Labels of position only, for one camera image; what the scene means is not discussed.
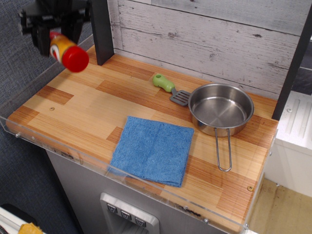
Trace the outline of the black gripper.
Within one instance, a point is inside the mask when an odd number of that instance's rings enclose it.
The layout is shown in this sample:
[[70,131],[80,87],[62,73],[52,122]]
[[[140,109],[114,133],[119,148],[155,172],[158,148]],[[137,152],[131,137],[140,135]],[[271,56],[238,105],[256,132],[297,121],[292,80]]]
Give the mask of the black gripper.
[[35,0],[19,11],[20,30],[30,34],[33,44],[42,56],[50,55],[50,30],[61,33],[78,43],[82,27],[90,20],[89,0]]

